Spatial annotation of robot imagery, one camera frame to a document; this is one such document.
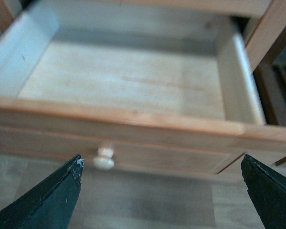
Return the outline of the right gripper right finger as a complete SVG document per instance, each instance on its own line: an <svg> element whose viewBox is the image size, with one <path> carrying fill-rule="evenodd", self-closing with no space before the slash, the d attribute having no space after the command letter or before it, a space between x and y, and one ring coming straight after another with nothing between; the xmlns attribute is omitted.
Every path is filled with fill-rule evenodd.
<svg viewBox="0 0 286 229"><path fill-rule="evenodd" d="M286 229L286 177L246 154L241 162L249 197L266 229Z"/></svg>

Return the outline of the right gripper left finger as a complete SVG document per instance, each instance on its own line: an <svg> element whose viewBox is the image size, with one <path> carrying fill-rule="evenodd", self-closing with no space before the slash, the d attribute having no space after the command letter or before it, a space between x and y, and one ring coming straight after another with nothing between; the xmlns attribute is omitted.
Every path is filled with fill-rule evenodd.
<svg viewBox="0 0 286 229"><path fill-rule="evenodd" d="M0 211L0 229L66 229L81 191L84 159L76 155Z"/></svg>

